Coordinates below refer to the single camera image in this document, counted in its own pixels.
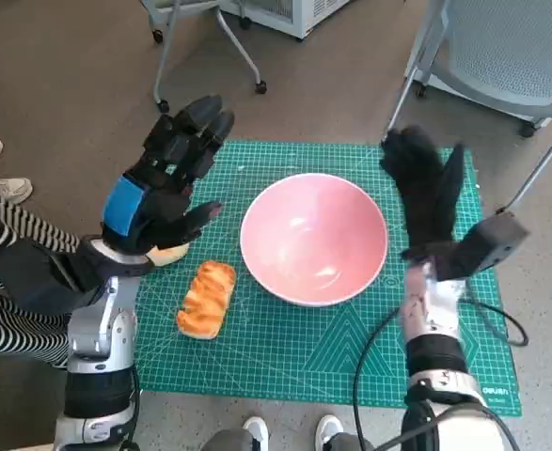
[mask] pink bowl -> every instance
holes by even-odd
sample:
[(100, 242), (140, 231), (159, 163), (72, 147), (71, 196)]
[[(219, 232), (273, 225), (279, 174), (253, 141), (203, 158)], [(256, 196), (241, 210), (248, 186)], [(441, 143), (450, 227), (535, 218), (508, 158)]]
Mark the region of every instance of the pink bowl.
[(268, 291), (321, 307), (359, 294), (384, 264), (388, 235), (376, 203), (350, 181), (301, 174), (269, 186), (242, 222), (242, 255)]

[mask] green cutting mat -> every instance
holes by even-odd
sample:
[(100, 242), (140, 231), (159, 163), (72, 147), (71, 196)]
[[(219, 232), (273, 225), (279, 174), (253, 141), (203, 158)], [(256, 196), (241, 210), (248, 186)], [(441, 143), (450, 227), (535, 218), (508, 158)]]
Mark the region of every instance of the green cutting mat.
[[(139, 335), (136, 359), (148, 390), (204, 393), (326, 403), (351, 403), (359, 354), (376, 324), (403, 299), (407, 244), (402, 206), (392, 180), (378, 165), (377, 147), (347, 144), (228, 141), (210, 175), (195, 188), (196, 203), (217, 199), (220, 216), (205, 228), (181, 262), (146, 276), (137, 295)], [(351, 301), (327, 308), (303, 308), (266, 292), (246, 269), (240, 225), (251, 201), (273, 182), (292, 174), (324, 172), (363, 188), (380, 206), (388, 225), (386, 264), (376, 281)], [(459, 201), (458, 235), (481, 219), (471, 157)], [(226, 321), (212, 341), (178, 332), (174, 313), (206, 259), (233, 265), (238, 283)], [(499, 306), (493, 272), (474, 279), (480, 301)], [(491, 317), (504, 330), (504, 321)], [(505, 415), (521, 414), (510, 349), (487, 332), (470, 305), (462, 306), (462, 336), (470, 370), (489, 404)], [(376, 342), (360, 384), (366, 406), (401, 407), (405, 360), (398, 321)]]

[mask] striped pants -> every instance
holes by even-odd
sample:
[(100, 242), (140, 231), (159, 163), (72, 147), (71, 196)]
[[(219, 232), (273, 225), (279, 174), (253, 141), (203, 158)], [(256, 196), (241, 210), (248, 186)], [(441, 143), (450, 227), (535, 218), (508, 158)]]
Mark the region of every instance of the striped pants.
[[(30, 238), (52, 251), (74, 252), (79, 240), (0, 196), (0, 248)], [(0, 354), (41, 359), (64, 367), (68, 356), (69, 315), (55, 317), (25, 312), (0, 294)]]

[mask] blue patch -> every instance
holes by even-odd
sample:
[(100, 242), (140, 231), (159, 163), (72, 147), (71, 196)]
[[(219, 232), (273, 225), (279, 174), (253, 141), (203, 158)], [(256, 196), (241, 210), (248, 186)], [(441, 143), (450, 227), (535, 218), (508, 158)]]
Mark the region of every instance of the blue patch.
[(121, 176), (104, 206), (104, 224), (120, 236), (127, 237), (143, 198), (144, 191)]

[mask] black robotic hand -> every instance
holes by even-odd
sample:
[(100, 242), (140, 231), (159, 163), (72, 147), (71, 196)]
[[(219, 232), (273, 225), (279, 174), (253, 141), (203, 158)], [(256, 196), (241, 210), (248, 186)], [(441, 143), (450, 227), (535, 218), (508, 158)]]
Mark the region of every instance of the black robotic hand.
[(162, 115), (144, 141), (142, 157), (106, 203), (103, 240), (123, 254), (144, 255), (153, 246), (165, 249), (197, 238), (221, 204), (187, 211), (193, 183), (209, 172), (233, 123), (234, 114), (222, 110), (219, 96), (193, 101), (174, 117)]
[(410, 261), (430, 258), (438, 280), (461, 279), (497, 265), (528, 235), (505, 211), (473, 225), (461, 241), (453, 239), (456, 205), (464, 180), (464, 146), (442, 163), (433, 142), (418, 127), (391, 130), (383, 143), (383, 169), (402, 198)]
[(430, 138), (418, 127), (391, 130), (383, 142), (382, 168), (401, 194), (410, 252), (453, 241), (455, 206), (464, 180), (464, 146), (458, 144), (445, 164)]

